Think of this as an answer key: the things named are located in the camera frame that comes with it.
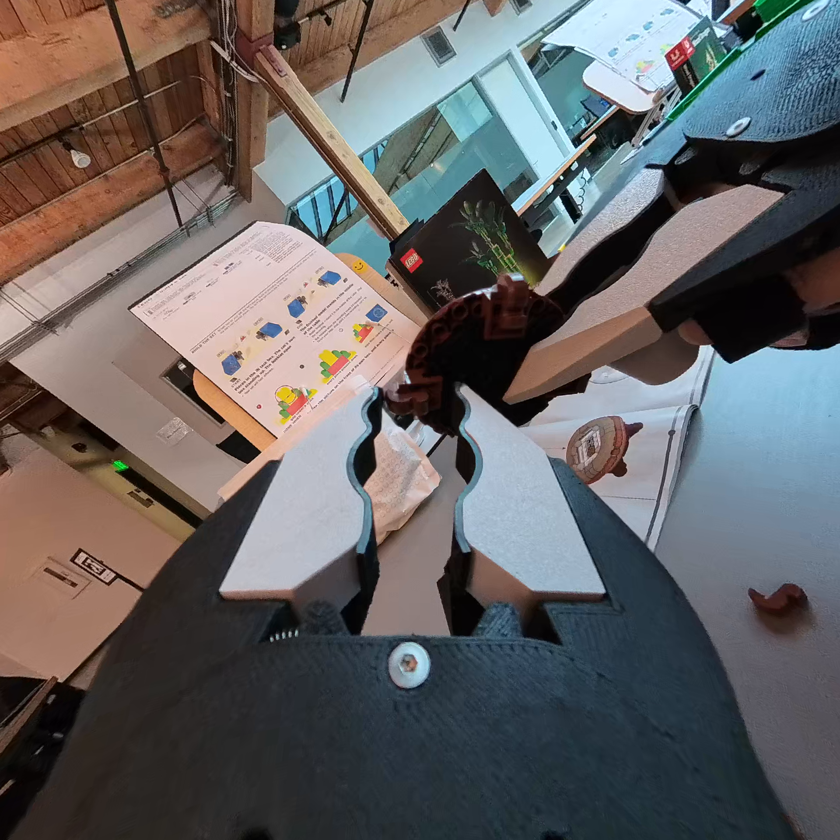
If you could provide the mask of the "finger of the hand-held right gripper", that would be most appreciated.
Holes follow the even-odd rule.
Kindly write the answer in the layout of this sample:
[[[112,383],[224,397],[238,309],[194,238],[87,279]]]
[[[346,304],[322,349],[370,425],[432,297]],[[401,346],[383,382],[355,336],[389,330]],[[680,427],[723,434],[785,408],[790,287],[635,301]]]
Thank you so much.
[[[666,173],[643,168],[604,207],[581,225],[554,258],[534,292],[538,321],[567,322],[588,300],[602,294],[594,318],[605,322],[639,308],[628,291],[611,293],[637,263],[652,237],[686,207]]]
[[[731,189],[680,209],[628,272],[531,347],[505,401],[547,395],[605,365],[651,385],[680,376],[695,362],[698,348],[676,328],[661,327],[649,305],[782,197],[771,189]]]

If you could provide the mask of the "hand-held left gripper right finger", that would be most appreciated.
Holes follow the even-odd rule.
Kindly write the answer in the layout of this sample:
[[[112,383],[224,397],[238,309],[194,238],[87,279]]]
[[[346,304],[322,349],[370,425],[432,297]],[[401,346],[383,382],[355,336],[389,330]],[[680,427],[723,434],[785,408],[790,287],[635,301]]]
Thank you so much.
[[[455,387],[451,553],[438,580],[449,632],[471,635],[495,604],[526,631],[547,604],[602,604],[606,586],[545,452],[467,385]]]

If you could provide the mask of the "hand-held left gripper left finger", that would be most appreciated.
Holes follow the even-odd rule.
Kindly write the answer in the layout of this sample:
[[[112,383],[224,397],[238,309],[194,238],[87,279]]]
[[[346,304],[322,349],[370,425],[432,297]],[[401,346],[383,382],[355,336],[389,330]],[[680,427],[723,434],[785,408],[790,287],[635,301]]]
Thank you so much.
[[[363,387],[279,461],[219,587],[228,601],[325,603],[360,634],[380,577],[372,501],[383,393]]]

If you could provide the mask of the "brown round brick assembly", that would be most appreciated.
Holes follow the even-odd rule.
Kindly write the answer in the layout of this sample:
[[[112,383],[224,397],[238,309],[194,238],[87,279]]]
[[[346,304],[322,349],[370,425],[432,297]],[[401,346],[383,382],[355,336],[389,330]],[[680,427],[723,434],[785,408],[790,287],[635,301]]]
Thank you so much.
[[[563,389],[516,404],[503,397],[531,347],[564,321],[562,310],[520,275],[499,276],[493,287],[452,300],[426,322],[406,357],[406,381],[386,390],[386,404],[396,416],[454,435],[461,384],[514,426],[525,425]]]

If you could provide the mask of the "grey desk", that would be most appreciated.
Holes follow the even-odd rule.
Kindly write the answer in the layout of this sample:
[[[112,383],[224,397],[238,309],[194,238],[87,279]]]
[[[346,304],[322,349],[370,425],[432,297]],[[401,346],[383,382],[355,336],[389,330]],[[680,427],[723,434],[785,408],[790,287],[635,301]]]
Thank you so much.
[[[715,360],[655,550],[703,622],[783,812],[839,837],[838,348]],[[756,611],[752,587],[807,607]]]

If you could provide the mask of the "black box with red label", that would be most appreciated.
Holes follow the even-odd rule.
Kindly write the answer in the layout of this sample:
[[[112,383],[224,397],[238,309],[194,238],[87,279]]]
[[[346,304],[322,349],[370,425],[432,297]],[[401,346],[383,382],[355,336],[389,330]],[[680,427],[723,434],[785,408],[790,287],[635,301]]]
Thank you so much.
[[[665,60],[677,88],[686,97],[720,66],[727,55],[728,48],[713,22],[703,17],[665,53]]]

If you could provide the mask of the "open instruction booklet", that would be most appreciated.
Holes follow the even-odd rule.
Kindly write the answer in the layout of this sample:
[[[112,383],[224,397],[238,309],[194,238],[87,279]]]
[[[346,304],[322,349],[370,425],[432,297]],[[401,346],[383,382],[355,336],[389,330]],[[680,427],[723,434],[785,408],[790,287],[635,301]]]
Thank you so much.
[[[604,366],[591,375],[583,393],[554,398],[523,431],[549,456],[565,459],[573,433],[590,421],[617,416],[626,424],[642,424],[623,457],[626,475],[607,475],[591,488],[655,550],[688,426],[701,405],[715,356],[713,349],[701,348],[688,371],[662,385],[648,385]]]

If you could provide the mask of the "white printed paper bag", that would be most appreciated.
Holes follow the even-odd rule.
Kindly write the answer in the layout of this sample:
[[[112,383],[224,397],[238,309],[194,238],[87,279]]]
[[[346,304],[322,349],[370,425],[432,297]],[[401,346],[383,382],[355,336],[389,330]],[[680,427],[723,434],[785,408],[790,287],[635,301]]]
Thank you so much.
[[[362,501],[352,488],[348,472],[350,449],[364,435],[362,403],[371,385],[360,375],[351,377],[337,392],[335,411],[312,435],[318,438],[318,510],[327,556],[335,559],[353,550],[362,524]],[[372,524],[377,543],[400,529],[438,486],[440,478],[423,451],[407,432],[383,413],[381,431],[374,439],[375,468],[357,483],[371,499]]]

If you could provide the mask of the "black box with plant print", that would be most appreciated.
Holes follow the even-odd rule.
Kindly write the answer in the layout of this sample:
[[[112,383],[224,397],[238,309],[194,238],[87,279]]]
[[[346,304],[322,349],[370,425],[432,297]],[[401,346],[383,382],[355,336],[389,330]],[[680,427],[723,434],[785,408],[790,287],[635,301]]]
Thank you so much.
[[[391,244],[395,280],[427,315],[454,299],[520,275],[535,288],[550,268],[538,240],[483,169],[428,220]]]

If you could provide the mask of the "rounded wooden poster board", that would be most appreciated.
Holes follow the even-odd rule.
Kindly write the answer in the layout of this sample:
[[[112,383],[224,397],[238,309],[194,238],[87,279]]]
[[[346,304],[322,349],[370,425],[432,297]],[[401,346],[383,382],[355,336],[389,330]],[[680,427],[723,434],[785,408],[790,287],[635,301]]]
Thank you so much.
[[[337,254],[337,257],[351,269],[350,263],[356,256],[345,253]],[[376,293],[390,301],[394,306],[402,300],[400,295],[402,289],[395,282],[383,276],[380,272],[367,264],[368,269],[362,275],[358,275],[369,286],[376,290]],[[241,406],[226,395],[219,387],[211,382],[202,372],[194,371],[193,384],[196,393],[210,405],[215,412],[222,416],[225,422],[235,431],[242,434],[259,452],[264,451],[273,445],[277,437],[265,429]]]

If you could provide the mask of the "white building instruction poster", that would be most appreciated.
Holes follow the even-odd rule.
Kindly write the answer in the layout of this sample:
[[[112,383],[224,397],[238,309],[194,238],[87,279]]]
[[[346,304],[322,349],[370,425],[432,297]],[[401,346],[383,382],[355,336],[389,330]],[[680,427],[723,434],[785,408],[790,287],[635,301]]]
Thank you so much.
[[[544,36],[571,47],[653,93],[675,82],[666,54],[700,21],[670,1],[593,1]]]
[[[129,311],[276,439],[355,377],[383,387],[420,326],[294,227],[254,222]]]

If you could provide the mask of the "small brown curved brick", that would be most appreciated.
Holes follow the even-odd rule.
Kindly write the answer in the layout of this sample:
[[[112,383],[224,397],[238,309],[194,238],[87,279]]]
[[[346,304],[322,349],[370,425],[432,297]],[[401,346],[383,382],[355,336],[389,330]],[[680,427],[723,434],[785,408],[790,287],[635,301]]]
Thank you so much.
[[[805,591],[798,584],[790,582],[782,584],[769,594],[750,587],[748,596],[756,611],[772,616],[786,616],[806,608],[808,604]]]

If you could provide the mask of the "black and white wall tag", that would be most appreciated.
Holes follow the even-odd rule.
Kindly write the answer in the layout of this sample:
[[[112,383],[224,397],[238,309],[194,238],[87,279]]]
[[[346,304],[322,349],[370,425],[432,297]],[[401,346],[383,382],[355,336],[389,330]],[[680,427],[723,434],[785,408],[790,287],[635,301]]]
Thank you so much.
[[[88,574],[92,579],[105,585],[111,585],[119,578],[116,571],[84,549],[77,550],[70,558],[70,563]]]

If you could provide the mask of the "white wall vent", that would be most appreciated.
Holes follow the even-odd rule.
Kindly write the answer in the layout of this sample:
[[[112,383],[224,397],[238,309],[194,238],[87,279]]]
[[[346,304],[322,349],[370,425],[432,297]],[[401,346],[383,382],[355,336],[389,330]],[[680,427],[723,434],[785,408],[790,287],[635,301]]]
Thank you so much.
[[[421,40],[437,67],[442,67],[457,56],[449,37],[439,25],[423,32]]]

